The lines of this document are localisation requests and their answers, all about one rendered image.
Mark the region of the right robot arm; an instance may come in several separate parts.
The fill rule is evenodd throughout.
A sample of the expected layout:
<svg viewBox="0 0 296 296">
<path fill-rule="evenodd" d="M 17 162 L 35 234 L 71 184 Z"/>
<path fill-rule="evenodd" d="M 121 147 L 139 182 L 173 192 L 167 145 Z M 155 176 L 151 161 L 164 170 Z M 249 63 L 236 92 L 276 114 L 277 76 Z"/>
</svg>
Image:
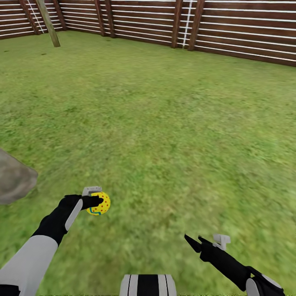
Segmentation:
<svg viewBox="0 0 296 296">
<path fill-rule="evenodd" d="M 251 266 L 244 266 L 225 250 L 226 243 L 231 243 L 230 236 L 214 234 L 213 239 L 218 243 L 211 243 L 202 237 L 198 243 L 189 236 L 184 236 L 186 241 L 195 250 L 200 253 L 200 259 L 203 262 L 210 262 L 223 275 L 236 284 L 239 289 L 247 292 L 248 296 L 286 296 L 283 288 L 274 280 L 258 272 Z M 250 277 L 251 273 L 254 277 Z"/>
</svg>

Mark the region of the robot trunk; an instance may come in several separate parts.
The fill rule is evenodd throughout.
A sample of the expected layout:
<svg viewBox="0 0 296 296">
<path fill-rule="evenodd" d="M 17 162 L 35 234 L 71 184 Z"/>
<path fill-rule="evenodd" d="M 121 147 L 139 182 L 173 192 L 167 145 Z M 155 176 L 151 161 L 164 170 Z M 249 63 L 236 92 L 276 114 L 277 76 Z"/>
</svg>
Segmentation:
<svg viewBox="0 0 296 296">
<path fill-rule="evenodd" d="M 171 275 L 125 275 L 119 296 L 177 296 Z"/>
</svg>

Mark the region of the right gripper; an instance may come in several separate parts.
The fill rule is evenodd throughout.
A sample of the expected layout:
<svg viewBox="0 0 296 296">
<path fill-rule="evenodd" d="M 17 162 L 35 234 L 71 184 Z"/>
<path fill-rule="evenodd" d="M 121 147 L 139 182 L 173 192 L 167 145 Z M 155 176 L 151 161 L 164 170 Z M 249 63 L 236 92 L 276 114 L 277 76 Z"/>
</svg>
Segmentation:
<svg viewBox="0 0 296 296">
<path fill-rule="evenodd" d="M 202 242 L 202 244 L 198 243 L 197 241 L 195 241 L 187 235 L 185 235 L 184 237 L 196 253 L 201 252 L 200 259 L 203 262 L 210 262 L 223 275 L 225 275 L 228 278 L 229 267 L 232 261 L 236 260 L 234 257 L 229 255 L 224 250 L 221 250 L 218 247 L 213 246 L 213 243 L 207 241 L 206 239 L 200 236 L 198 237 L 198 239 Z"/>
</svg>

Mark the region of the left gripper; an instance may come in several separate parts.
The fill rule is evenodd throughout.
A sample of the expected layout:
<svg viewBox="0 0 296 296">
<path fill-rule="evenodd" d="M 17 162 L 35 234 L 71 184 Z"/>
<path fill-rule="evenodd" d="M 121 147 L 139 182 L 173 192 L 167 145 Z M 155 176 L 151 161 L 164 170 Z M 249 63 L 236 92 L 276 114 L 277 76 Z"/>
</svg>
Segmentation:
<svg viewBox="0 0 296 296">
<path fill-rule="evenodd" d="M 84 197 L 87 200 L 87 205 L 84 209 L 97 207 L 99 204 L 103 203 L 104 199 L 99 198 L 99 196 L 85 196 Z"/>
</svg>

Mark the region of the easter egg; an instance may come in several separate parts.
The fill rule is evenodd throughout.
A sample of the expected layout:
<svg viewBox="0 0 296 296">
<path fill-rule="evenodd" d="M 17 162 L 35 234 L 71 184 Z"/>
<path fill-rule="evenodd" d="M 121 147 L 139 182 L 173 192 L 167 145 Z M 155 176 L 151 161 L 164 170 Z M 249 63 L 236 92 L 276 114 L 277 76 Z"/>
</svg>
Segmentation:
<svg viewBox="0 0 296 296">
<path fill-rule="evenodd" d="M 101 215 L 108 211 L 110 208 L 111 200 L 109 196 L 104 192 L 92 193 L 91 196 L 99 196 L 99 198 L 104 199 L 103 203 L 99 204 L 97 207 L 87 208 L 86 211 L 92 215 Z"/>
</svg>

